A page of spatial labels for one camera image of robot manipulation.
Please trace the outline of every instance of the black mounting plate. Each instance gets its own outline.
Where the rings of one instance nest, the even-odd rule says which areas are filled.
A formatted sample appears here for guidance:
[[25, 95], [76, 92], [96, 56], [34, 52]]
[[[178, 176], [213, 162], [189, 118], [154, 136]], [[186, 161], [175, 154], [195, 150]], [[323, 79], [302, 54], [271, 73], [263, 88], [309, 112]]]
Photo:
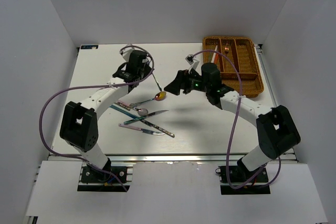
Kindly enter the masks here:
[[[221, 181], [222, 183], [227, 183], [226, 179], [226, 171], [225, 171], [225, 166], [220, 166], [220, 176], [221, 176]], [[229, 166], [229, 172], [230, 172], [230, 179], [231, 182], [233, 183], [243, 183], [246, 181], [246, 178], [243, 178], [242, 176], [238, 176], [235, 172], [237, 171], [237, 166]], [[256, 177], [256, 183], [267, 183], [268, 182], [268, 176], [267, 176], [267, 171], [264, 168], [262, 172]], [[269, 186], [266, 187], [261, 187], [258, 185], [254, 186], [246, 186], [241, 189], [232, 189], [229, 185], [220, 185], [221, 195], [251, 195], [251, 194], [257, 194], [257, 195], [262, 195], [262, 194], [270, 194], [270, 188]]]
[[[111, 166], [111, 173], [115, 174], [122, 183], [126, 183], [127, 167], [126, 166]], [[106, 181], [98, 180], [93, 173], [90, 172], [90, 167], [83, 167], [82, 177], [80, 179], [82, 183], [104, 183]]]
[[[221, 171], [221, 182], [222, 183], [227, 183], [227, 179], [226, 179], [226, 171], [225, 171], [225, 166], [220, 166], [220, 171]], [[242, 183], [245, 182], [247, 178], [244, 178], [242, 176], [233, 176], [234, 171], [237, 169], [237, 166], [234, 165], [230, 165], [229, 166], [229, 172], [230, 172], [230, 179], [231, 182], [233, 183]], [[268, 182], [268, 176], [267, 176], [267, 171], [266, 168], [264, 168], [262, 170], [262, 172], [256, 177], [257, 181], [256, 183], [267, 183]]]

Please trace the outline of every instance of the white enclosure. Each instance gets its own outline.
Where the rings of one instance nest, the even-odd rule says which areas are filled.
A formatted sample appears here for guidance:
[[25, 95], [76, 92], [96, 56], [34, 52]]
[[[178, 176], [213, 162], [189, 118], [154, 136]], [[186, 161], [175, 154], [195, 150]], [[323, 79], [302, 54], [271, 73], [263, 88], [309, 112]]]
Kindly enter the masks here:
[[[296, 154], [308, 164], [328, 221], [336, 223], [335, 17], [336, 0], [0, 0], [1, 222], [22, 223], [38, 165], [47, 158], [39, 112], [69, 86], [76, 47], [236, 35], [263, 44], [271, 90], [302, 137]], [[64, 99], [47, 110], [48, 144]]]
[[[136, 164], [129, 192], [98, 194], [74, 190], [80, 168], [81, 162], [43, 162], [28, 215], [39, 216], [38, 224], [58, 224], [61, 220], [73, 224], [220, 224], [224, 219], [226, 223], [251, 224], [326, 222], [304, 164], [284, 165], [272, 194], [244, 196], [220, 195], [219, 179], [212, 176], [215, 164]], [[277, 165], [267, 169], [273, 176]], [[293, 176], [298, 176], [294, 183]], [[55, 180], [59, 186], [51, 188]]]

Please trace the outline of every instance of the butter knife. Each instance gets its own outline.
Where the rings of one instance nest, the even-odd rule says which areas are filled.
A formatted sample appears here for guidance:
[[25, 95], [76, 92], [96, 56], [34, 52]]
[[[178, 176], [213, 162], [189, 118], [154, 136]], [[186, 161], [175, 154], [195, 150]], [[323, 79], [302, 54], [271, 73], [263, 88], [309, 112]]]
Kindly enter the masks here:
[[[123, 114], [125, 114], [125, 115], [128, 115], [128, 116], [131, 117], [131, 118], [137, 118], [137, 117], [138, 117], [138, 116], [133, 115], [132, 113], [130, 113], [130, 112], [128, 112], [128, 111], [125, 111], [125, 110], [123, 110], [123, 109], [121, 109], [121, 108], [119, 108], [119, 107], [117, 107], [117, 106], [115, 106], [115, 105], [111, 105], [110, 108], [115, 109], [115, 110], [117, 110], [117, 111], [119, 111], [119, 112], [121, 112], [121, 113], [123, 113]], [[144, 120], [144, 119], [143, 119], [143, 120], [140, 120], [140, 121], [141, 121], [142, 123], [146, 124], [146, 125], [149, 126], [149, 127], [153, 127], [153, 128], [155, 128], [155, 129], [157, 129], [157, 130], [159, 130], [159, 131], [161, 131], [161, 132], [167, 134], [168, 136], [175, 137], [175, 134], [173, 134], [173, 133], [171, 133], [171, 132], [165, 130], [164, 128], [161, 128], [161, 127], [157, 126], [157, 125], [154, 124], [154, 123], [148, 122], [148, 121], [146, 121], [146, 120]]]
[[146, 134], [150, 134], [150, 135], [164, 135], [164, 133], [162, 133], [162, 132], [151, 131], [151, 130], [135, 127], [135, 126], [132, 126], [132, 125], [125, 125], [125, 124], [122, 124], [122, 123], [119, 123], [119, 126], [124, 127], [124, 128], [128, 128], [128, 129], [132, 129], [132, 130], [136, 130], [136, 131], [141, 131], [142, 133], [146, 133]]

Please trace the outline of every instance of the wire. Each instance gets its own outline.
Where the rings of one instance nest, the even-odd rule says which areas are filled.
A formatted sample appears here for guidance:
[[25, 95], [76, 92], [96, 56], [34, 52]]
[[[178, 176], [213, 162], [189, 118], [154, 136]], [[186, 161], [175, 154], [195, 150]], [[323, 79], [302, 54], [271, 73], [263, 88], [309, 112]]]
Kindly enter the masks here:
[[[39, 134], [40, 134], [41, 141], [42, 141], [44, 147], [45, 147], [49, 152], [55, 154], [56, 156], [69, 157], [69, 158], [76, 158], [76, 159], [82, 160], [82, 161], [84, 161], [84, 162], [86, 162], [86, 163], [89, 162], [89, 161], [86, 160], [85, 158], [83, 158], [83, 157], [81, 157], [81, 156], [78, 156], [78, 155], [61, 154], [61, 153], [55, 152], [53, 149], [51, 149], [51, 148], [48, 146], [48, 144], [47, 144], [47, 142], [46, 142], [46, 140], [45, 140], [45, 138], [44, 138], [44, 135], [43, 135], [43, 124], [42, 124], [42, 122], [43, 122], [43, 115], [44, 115], [44, 112], [45, 112], [45, 110], [46, 110], [48, 104], [49, 104], [55, 97], [59, 96], [59, 95], [62, 94], [62, 93], [68, 92], [68, 91], [70, 91], [70, 90], [77, 90], [77, 89], [98, 89], [98, 88], [109, 88], [109, 87], [115, 87], [115, 88], [116, 88], [116, 87], [121, 87], [121, 86], [129, 86], [129, 85], [138, 84], [138, 83], [140, 83], [140, 82], [146, 80], [146, 79], [153, 73], [153, 71], [154, 71], [154, 59], [153, 59], [153, 57], [151, 56], [151, 54], [150, 54], [148, 51], [146, 51], [145, 49], [143, 49], [143, 48], [141, 48], [141, 47], [139, 47], [139, 46], [135, 46], [135, 45], [127, 45], [127, 46], [121, 48], [120, 51], [122, 51], [122, 50], [124, 50], [124, 49], [126, 49], [126, 48], [129, 48], [129, 47], [138, 48], [138, 49], [140, 49], [140, 50], [143, 50], [145, 53], [148, 54], [148, 57], [149, 57], [149, 58], [151, 59], [151, 61], [152, 61], [152, 69], [151, 69], [151, 71], [150, 71], [150, 72], [149, 72], [143, 79], [141, 79], [141, 80], [139, 80], [139, 81], [133, 81], [133, 82], [130, 82], [130, 83], [121, 83], [121, 84], [113, 84], [113, 85], [107, 85], [107, 84], [106, 84], [106, 85], [95, 85], [95, 86], [78, 86], [78, 87], [72, 87], [72, 88], [63, 89], [63, 90], [58, 91], [57, 93], [53, 94], [53, 95], [47, 100], [47, 102], [43, 105], [43, 107], [42, 107], [42, 109], [41, 109], [41, 112], [40, 112], [40, 117], [39, 117], [39, 120], [38, 120], [38, 129], [39, 129]], [[123, 185], [123, 183], [120, 181], [120, 179], [119, 179], [115, 174], [113, 174], [113, 173], [111, 173], [111, 172], [108, 172], [108, 171], [106, 171], [106, 170], [100, 169], [100, 168], [96, 167], [96, 166], [93, 165], [93, 164], [90, 164], [90, 166], [91, 166], [92, 168], [94, 168], [95, 170], [98, 170], [98, 171], [100, 171], [100, 172], [102, 172], [102, 173], [109, 174], [110, 176], [114, 177], [114, 178], [118, 181], [118, 183], [123, 187], [123, 189], [124, 189], [125, 191], [127, 191], [126, 187]]]
[[274, 178], [270, 182], [268, 182], [267, 184], [258, 186], [258, 188], [263, 188], [263, 187], [269, 186], [279, 177], [279, 174], [280, 174], [280, 171], [281, 171], [281, 158], [280, 158], [280, 156], [278, 157], [278, 160], [279, 160], [279, 167], [278, 167], [278, 171], [277, 171], [276, 175], [274, 176]]
[[109, 184], [109, 183], [111, 183], [112, 182], [112, 180], [114, 180], [115, 178], [113, 177], [113, 178], [111, 178], [109, 181], [107, 181], [107, 183]]
[[257, 178], [254, 179], [254, 182], [252, 183], [252, 185], [250, 185], [250, 187], [254, 186], [256, 182], [257, 182]]
[[[196, 55], [202, 54], [204, 52], [214, 52], [214, 53], [219, 54], [220, 56], [222, 56], [224, 59], [226, 59], [230, 63], [230, 65], [233, 67], [233, 69], [235, 70], [236, 75], [238, 77], [238, 81], [239, 81], [239, 98], [238, 98], [236, 115], [235, 115], [235, 118], [233, 120], [232, 129], [231, 129], [231, 133], [230, 133], [230, 138], [229, 138], [229, 142], [228, 142], [228, 145], [227, 145], [226, 162], [225, 162], [225, 173], [226, 173], [226, 179], [227, 179], [227, 182], [228, 182], [229, 186], [232, 189], [240, 189], [240, 188], [246, 186], [248, 183], [250, 183], [254, 178], [256, 178], [263, 171], [263, 169], [265, 168], [266, 165], [262, 165], [259, 168], [258, 171], [256, 171], [249, 179], [247, 179], [245, 182], [241, 183], [239, 186], [234, 186], [232, 184], [232, 182], [230, 180], [230, 175], [229, 175], [229, 160], [230, 160], [230, 151], [231, 151], [231, 145], [232, 145], [232, 141], [233, 141], [233, 136], [234, 136], [234, 133], [235, 133], [236, 124], [237, 124], [238, 117], [239, 117], [240, 104], [242, 102], [243, 84], [241, 82], [240, 75], [239, 75], [237, 69], [235, 68], [235, 65], [232, 63], [232, 61], [230, 61], [230, 59], [228, 57], [226, 57], [221, 52], [218, 52], [218, 51], [215, 51], [215, 50], [211, 50], [211, 49], [206, 49], [206, 50], [202, 50], [202, 51], [199, 51], [199, 52], [195, 53], [193, 55], [193, 57], [195, 57]], [[280, 169], [281, 169], [281, 163], [279, 163], [279, 169], [278, 169], [279, 173], [280, 173]]]
[[153, 78], [154, 78], [154, 81], [156, 82], [156, 85], [157, 87], [159, 88], [159, 91], [162, 92], [162, 88], [160, 87], [160, 84], [157, 82], [156, 78], [155, 78], [155, 75], [152, 74]]

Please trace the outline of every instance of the knife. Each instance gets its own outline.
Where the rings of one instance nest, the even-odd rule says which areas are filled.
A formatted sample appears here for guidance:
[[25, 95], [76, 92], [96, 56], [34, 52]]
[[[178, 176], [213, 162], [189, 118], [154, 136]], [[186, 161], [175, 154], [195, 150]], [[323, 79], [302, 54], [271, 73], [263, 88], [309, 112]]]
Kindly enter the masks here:
[[128, 125], [128, 124], [131, 124], [131, 123], [135, 123], [137, 121], [140, 121], [140, 120], [143, 120], [143, 119], [147, 119], [147, 118], [151, 118], [152, 116], [155, 116], [155, 115], [159, 115], [159, 114], [161, 114], [163, 112], [166, 112], [166, 111], [168, 111], [168, 110], [155, 111], [155, 112], [149, 113], [148, 115], [140, 116], [138, 118], [134, 118], [132, 120], [126, 121], [126, 122], [124, 122], [124, 124]]
[[[121, 112], [121, 113], [123, 113], [123, 114], [125, 114], [125, 115], [128, 115], [128, 116], [131, 117], [131, 118], [138, 118], [138, 116], [133, 115], [132, 113], [130, 113], [130, 112], [128, 112], [128, 111], [125, 111], [125, 110], [123, 110], [123, 109], [121, 109], [121, 108], [119, 108], [119, 107], [117, 107], [117, 106], [115, 106], [115, 105], [111, 105], [110, 108], [115, 109], [115, 110], [117, 110], [117, 111], [119, 111], [119, 112]], [[153, 127], [153, 128], [155, 128], [155, 129], [157, 129], [157, 130], [159, 130], [159, 131], [161, 131], [161, 132], [167, 134], [168, 136], [175, 137], [175, 134], [173, 134], [173, 133], [171, 133], [171, 132], [169, 132], [169, 131], [167, 131], [167, 130], [165, 130], [165, 129], [159, 127], [159, 126], [157, 126], [157, 125], [154, 124], [154, 123], [150, 123], [150, 122], [148, 122], [148, 121], [146, 121], [146, 120], [140, 120], [140, 121], [141, 121], [142, 123], [146, 124], [146, 125], [149, 126], [149, 127]]]
[[143, 129], [143, 128], [135, 127], [135, 126], [132, 126], [132, 125], [125, 125], [125, 124], [122, 124], [122, 123], [119, 123], [119, 126], [124, 127], [124, 128], [129, 128], [129, 129], [132, 129], [132, 130], [136, 130], [136, 131], [141, 131], [142, 133], [146, 133], [146, 134], [150, 134], [150, 135], [164, 135], [164, 133], [161, 133], [161, 132], [158, 132], [158, 131], [146, 130], [146, 129]]

